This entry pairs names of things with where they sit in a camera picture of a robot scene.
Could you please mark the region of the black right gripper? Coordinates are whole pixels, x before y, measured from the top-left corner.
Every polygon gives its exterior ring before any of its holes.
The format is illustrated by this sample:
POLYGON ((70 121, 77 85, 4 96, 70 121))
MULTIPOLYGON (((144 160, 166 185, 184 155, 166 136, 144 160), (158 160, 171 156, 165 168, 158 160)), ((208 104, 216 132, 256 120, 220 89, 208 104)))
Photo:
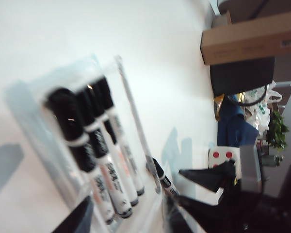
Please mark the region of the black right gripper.
MULTIPOLYGON (((235 161, 208 169, 180 169, 179 174, 214 193, 235 185, 235 161)), ((224 193, 214 215, 206 220, 208 233, 291 233, 291 165, 277 197, 249 192, 224 193)))

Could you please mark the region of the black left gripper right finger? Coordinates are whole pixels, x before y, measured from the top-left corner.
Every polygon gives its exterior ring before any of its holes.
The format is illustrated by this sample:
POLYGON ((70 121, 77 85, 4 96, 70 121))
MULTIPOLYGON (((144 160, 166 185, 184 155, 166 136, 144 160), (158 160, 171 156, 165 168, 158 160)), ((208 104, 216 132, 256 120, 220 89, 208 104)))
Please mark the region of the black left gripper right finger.
POLYGON ((186 196, 165 196, 163 201, 163 219, 165 233, 205 233, 206 231, 194 219, 193 213, 197 201, 186 196))

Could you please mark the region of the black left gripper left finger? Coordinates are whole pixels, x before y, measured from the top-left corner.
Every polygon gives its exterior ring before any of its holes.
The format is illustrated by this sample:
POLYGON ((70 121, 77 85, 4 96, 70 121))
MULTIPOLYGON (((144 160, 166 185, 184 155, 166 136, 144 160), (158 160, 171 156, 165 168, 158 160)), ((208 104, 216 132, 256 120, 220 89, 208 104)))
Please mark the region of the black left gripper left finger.
POLYGON ((57 226, 53 233, 89 233, 93 216, 93 201, 90 196, 83 201, 57 226))

